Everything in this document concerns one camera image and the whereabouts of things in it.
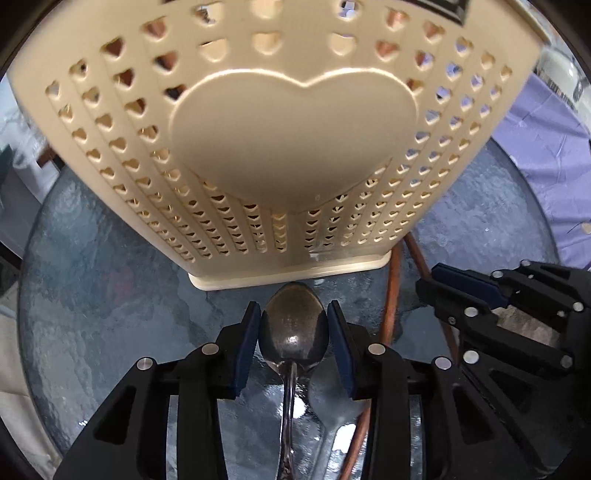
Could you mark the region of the round glass table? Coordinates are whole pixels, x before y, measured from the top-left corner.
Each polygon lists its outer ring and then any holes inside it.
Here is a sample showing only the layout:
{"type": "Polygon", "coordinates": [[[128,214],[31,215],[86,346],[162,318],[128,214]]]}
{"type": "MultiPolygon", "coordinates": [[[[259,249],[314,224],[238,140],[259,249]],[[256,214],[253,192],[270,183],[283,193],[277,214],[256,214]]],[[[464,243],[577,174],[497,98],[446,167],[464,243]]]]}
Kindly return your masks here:
{"type": "MultiPolygon", "coordinates": [[[[548,221],[510,157],[494,141],[413,231],[429,267],[445,263],[490,274],[523,259],[560,263],[548,221]]],[[[408,359],[449,355],[442,327],[415,292],[419,272],[403,250],[393,347],[408,359]]],[[[322,303],[338,300],[349,322],[374,334],[388,268],[305,281],[322,303]]],[[[20,351],[42,423],[65,454],[98,406],[141,357],[181,359],[262,307],[281,284],[204,292],[114,215],[67,167],[29,239],[18,299],[20,351]]],[[[294,405],[297,479],[315,474],[321,420],[308,404],[308,378],[294,405]]],[[[249,383],[219,403],[230,479],[275,479],[283,385],[259,348],[249,383]]]]}

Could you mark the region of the cream plastic utensil holder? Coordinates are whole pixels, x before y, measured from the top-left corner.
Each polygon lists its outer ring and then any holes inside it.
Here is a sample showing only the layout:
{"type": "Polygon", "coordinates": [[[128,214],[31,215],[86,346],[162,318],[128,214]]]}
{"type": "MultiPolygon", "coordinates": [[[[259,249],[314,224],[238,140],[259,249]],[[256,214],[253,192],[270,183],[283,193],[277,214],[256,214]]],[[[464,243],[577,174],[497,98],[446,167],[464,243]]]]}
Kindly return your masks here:
{"type": "Polygon", "coordinates": [[[5,71],[78,178],[221,290],[384,266],[548,43],[522,1],[43,1],[5,71]]]}

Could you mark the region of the large steel spoon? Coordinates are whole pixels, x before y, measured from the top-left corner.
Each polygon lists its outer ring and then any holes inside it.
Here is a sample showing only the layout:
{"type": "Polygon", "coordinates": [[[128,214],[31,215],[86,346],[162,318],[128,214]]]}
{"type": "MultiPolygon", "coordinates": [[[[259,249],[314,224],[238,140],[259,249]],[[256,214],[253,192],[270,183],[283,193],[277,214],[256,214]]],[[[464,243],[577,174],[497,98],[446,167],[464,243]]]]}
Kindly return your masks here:
{"type": "Polygon", "coordinates": [[[296,477],[293,417],[297,378],[322,361],[328,344],[327,314],[315,292],[300,282],[277,290],[260,319],[259,350],[267,365],[283,380],[278,479],[296,477]]]}

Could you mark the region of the beige hanging cloth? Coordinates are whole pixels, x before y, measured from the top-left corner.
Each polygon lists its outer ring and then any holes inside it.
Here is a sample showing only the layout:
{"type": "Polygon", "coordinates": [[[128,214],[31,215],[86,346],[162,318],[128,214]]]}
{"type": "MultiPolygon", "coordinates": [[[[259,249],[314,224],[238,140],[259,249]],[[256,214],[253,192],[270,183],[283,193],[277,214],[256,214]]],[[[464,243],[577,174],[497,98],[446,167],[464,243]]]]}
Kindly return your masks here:
{"type": "Polygon", "coordinates": [[[33,471],[52,479],[61,455],[42,426],[27,386],[17,322],[5,315],[1,315],[1,420],[33,471]]]}

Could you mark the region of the purple floral cloth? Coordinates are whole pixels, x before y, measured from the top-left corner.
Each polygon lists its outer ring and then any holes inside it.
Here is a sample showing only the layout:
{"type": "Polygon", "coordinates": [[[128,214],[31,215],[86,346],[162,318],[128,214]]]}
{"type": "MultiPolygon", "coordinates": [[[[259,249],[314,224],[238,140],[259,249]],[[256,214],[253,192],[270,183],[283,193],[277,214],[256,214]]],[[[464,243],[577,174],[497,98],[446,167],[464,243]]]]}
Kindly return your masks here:
{"type": "Polygon", "coordinates": [[[523,175],[548,220],[561,263],[590,268],[590,131],[532,74],[493,140],[523,175]]]}

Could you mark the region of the white electric kettle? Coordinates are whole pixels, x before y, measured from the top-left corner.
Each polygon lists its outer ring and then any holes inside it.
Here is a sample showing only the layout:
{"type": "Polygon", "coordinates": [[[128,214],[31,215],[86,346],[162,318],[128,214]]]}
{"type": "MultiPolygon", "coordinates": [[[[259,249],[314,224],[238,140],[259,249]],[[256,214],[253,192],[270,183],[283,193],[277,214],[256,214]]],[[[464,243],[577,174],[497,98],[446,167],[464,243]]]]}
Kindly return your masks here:
{"type": "Polygon", "coordinates": [[[534,72],[573,110],[590,114],[590,79],[571,56],[545,47],[534,72]]]}

